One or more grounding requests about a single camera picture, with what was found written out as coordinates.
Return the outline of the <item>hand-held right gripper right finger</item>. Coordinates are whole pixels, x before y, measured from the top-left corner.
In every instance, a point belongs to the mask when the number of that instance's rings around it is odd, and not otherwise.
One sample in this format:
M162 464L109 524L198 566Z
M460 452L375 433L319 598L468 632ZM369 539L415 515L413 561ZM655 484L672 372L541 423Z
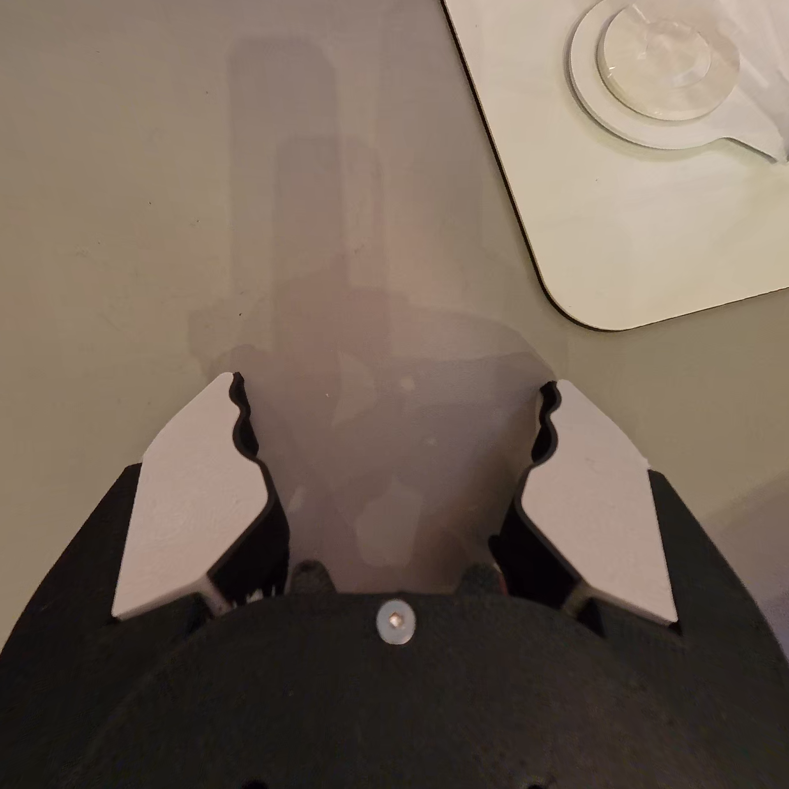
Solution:
M646 458L568 380L539 390L538 432L490 551L511 597L576 617L591 600L678 622Z

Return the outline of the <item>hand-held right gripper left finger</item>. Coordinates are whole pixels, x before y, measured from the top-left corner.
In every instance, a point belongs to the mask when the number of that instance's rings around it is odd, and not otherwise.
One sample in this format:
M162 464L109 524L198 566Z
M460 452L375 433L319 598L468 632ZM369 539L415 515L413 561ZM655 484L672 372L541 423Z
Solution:
M279 561L260 550L275 508L257 457L244 380L224 372L170 419L145 450L111 614L126 620L182 597L202 598L213 616L244 605Z

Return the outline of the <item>clear round stand foot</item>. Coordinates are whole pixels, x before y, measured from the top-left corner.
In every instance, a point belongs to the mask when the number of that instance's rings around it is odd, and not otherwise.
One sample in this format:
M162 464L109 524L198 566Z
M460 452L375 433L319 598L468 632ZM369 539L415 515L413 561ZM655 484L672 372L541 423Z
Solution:
M640 147L732 141L787 163L787 2L597 2L567 39L577 102Z

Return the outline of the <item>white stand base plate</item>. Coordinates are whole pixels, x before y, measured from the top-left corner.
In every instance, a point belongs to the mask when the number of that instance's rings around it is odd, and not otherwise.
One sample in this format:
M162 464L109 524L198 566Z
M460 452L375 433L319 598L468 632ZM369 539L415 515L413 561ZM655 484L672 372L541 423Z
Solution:
M786 289L787 163L643 148L577 102L567 39L596 3L443 2L550 299L616 331Z

